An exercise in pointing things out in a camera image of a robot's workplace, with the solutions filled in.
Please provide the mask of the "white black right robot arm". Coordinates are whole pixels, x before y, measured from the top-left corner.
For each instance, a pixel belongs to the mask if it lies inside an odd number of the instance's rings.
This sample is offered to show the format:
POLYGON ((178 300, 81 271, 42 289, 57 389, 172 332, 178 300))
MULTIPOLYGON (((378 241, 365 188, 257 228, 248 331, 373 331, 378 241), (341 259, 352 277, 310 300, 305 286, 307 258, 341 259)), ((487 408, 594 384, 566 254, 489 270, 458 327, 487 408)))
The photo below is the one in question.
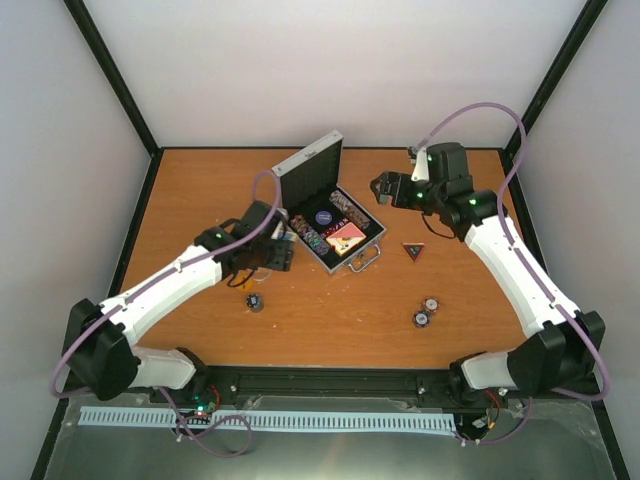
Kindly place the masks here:
POLYGON ((462 145, 422 147, 410 157, 412 173, 385 171, 371 181, 377 202, 437 215, 492 274, 526 337, 513 350, 471 354, 451 363, 454 401, 465 404, 478 391, 500 388, 525 396, 555 392, 596 400, 568 387, 602 361, 601 316, 581 311, 559 290, 515 232, 498 195, 474 188, 462 145))

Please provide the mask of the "blue playing card deck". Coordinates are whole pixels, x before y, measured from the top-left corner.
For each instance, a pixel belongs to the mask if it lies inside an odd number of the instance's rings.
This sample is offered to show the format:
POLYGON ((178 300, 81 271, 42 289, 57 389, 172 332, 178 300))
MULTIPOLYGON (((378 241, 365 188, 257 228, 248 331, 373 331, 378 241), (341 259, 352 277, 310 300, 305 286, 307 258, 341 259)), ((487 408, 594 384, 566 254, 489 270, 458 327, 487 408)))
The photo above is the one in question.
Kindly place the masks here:
POLYGON ((275 240, 284 240, 288 242, 296 242, 298 240, 297 233, 288 226, 281 225, 276 229, 273 234, 275 240))

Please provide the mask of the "purple small blind button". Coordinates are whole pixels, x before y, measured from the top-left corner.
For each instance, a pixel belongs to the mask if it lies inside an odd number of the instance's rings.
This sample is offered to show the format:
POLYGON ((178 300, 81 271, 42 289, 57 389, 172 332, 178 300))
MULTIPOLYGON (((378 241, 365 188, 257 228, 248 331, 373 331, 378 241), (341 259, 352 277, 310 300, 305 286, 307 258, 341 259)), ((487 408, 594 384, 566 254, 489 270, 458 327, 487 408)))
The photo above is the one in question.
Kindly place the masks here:
POLYGON ((333 215, 327 210, 318 211, 315 215, 315 222, 321 226, 328 226, 333 221, 333 215))

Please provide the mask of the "red playing card deck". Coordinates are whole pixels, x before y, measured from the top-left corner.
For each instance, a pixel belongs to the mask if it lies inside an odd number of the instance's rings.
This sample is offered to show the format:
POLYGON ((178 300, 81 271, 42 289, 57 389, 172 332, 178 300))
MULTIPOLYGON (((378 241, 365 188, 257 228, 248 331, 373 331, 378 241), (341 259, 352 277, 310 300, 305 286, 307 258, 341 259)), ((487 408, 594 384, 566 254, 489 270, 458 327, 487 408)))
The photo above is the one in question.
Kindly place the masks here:
POLYGON ((352 222, 348 222, 332 233, 329 233, 325 241, 339 256, 346 255, 366 239, 366 235, 352 222))

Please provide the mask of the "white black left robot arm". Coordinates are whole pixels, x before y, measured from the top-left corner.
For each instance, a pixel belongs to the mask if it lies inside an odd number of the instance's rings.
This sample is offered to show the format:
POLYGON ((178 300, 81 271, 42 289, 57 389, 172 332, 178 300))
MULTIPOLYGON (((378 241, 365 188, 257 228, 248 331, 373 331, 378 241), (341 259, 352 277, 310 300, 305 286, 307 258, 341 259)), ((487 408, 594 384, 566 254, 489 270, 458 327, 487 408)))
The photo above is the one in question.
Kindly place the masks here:
POLYGON ((255 201, 239 219, 199 234, 173 262, 131 289, 97 304, 76 303, 69 315, 63 361, 102 401, 133 388, 164 387, 186 402, 208 390, 209 369, 185 347, 157 350, 141 338, 199 292, 221 282, 236 285, 243 270, 289 270, 294 244, 288 213, 255 201))

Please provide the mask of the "silver aluminium poker case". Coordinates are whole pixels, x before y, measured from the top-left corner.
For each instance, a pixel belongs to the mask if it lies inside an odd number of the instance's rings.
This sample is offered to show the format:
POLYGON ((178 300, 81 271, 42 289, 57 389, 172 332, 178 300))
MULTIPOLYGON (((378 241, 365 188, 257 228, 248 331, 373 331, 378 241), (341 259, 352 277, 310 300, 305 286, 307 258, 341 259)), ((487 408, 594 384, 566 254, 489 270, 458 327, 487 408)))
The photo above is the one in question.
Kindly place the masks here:
POLYGON ((288 213, 288 227, 292 230, 291 220, 296 215, 302 215, 321 236, 331 225, 346 218, 329 200, 335 190, 342 191, 369 216, 371 224, 363 231, 366 239, 344 256, 337 255, 331 247, 326 255, 319 256, 298 236, 301 244, 330 275, 344 267, 354 273, 363 272, 380 257, 380 240, 386 233, 382 223, 340 185, 342 153, 343 135, 333 130, 272 168, 281 189, 281 206, 288 213), (332 213, 330 225, 321 226, 315 222, 315 215, 321 210, 332 213))

